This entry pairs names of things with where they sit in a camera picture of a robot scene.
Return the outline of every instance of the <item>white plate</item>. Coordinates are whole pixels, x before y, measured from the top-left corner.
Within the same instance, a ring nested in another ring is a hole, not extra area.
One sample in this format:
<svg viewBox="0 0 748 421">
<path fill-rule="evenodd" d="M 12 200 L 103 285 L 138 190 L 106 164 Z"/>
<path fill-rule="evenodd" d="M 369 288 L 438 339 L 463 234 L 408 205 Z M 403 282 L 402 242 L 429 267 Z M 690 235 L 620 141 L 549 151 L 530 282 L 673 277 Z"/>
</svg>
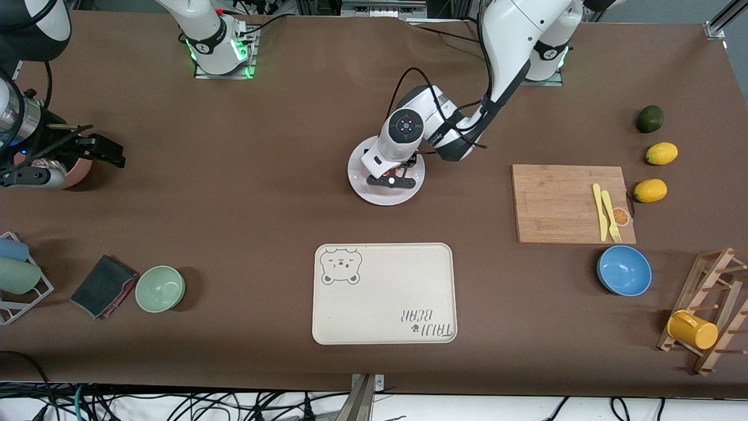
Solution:
<svg viewBox="0 0 748 421">
<path fill-rule="evenodd" d="M 317 249 L 312 336 L 318 343 L 445 343 L 456 335 L 448 245 L 325 244 Z"/>
</svg>

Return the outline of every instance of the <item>dark gray cloth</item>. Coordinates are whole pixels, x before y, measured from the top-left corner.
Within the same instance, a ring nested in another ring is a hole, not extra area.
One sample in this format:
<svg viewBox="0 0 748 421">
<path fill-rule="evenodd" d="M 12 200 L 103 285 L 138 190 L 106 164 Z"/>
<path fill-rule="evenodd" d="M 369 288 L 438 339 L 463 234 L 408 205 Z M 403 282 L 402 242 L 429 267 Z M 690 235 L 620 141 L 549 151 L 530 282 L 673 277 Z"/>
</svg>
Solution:
<svg viewBox="0 0 748 421">
<path fill-rule="evenodd" d="M 103 255 L 70 298 L 93 318 L 98 318 L 124 292 L 137 272 L 113 258 Z"/>
</svg>

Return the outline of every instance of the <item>yellow plastic fork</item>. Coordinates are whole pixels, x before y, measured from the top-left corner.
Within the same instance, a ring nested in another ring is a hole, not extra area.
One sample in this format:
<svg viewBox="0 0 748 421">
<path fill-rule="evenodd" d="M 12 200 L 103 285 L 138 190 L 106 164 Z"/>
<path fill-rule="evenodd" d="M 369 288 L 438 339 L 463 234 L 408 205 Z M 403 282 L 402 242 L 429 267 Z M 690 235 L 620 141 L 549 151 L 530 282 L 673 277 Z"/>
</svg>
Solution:
<svg viewBox="0 0 748 421">
<path fill-rule="evenodd" d="M 603 190 L 601 196 L 603 198 L 603 204 L 605 205 L 605 211 L 608 213 L 608 218 L 610 219 L 610 227 L 608 228 L 608 231 L 610 231 L 610 237 L 617 243 L 623 243 L 623 240 L 621 240 L 621 232 L 618 231 L 618 225 L 616 224 L 616 218 L 613 216 L 613 205 L 610 203 L 610 193 L 608 193 L 607 190 Z"/>
</svg>

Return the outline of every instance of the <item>green led light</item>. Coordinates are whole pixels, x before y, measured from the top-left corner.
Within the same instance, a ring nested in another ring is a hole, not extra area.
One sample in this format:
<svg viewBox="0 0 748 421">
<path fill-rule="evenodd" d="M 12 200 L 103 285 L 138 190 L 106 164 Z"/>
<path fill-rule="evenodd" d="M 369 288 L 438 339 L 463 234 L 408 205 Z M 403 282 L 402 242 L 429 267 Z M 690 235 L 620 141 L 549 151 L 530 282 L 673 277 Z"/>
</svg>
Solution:
<svg viewBox="0 0 748 421">
<path fill-rule="evenodd" d="M 566 47 L 561 53 L 561 61 L 559 61 L 559 67 L 558 67 L 559 69 L 561 68 L 561 66 L 563 66 L 563 61 L 564 61 L 564 58 L 566 58 L 566 53 L 568 53 L 568 47 Z"/>
<path fill-rule="evenodd" d="M 189 48 L 189 56 L 192 57 L 192 61 L 197 61 L 197 58 L 194 56 L 194 51 L 192 51 L 192 46 L 187 43 L 187 48 Z"/>
<path fill-rule="evenodd" d="M 239 51 L 239 48 L 236 46 L 236 41 L 231 40 L 231 46 L 234 48 L 234 52 L 236 53 L 236 58 L 239 59 L 240 61 L 243 61 L 245 53 Z"/>
</svg>

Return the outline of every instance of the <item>yellow plastic knife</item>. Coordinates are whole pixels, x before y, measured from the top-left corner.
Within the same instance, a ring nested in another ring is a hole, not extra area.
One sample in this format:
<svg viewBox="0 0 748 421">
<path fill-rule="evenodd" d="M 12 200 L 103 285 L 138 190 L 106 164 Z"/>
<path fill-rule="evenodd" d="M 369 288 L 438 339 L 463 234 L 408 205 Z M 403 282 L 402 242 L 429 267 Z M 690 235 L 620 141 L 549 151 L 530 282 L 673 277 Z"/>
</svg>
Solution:
<svg viewBox="0 0 748 421">
<path fill-rule="evenodd" d="M 600 241 L 607 239 L 607 219 L 603 213 L 603 201 L 600 196 L 600 184 L 592 185 L 592 193 L 595 195 L 595 206 L 598 207 L 598 219 L 600 220 Z"/>
</svg>

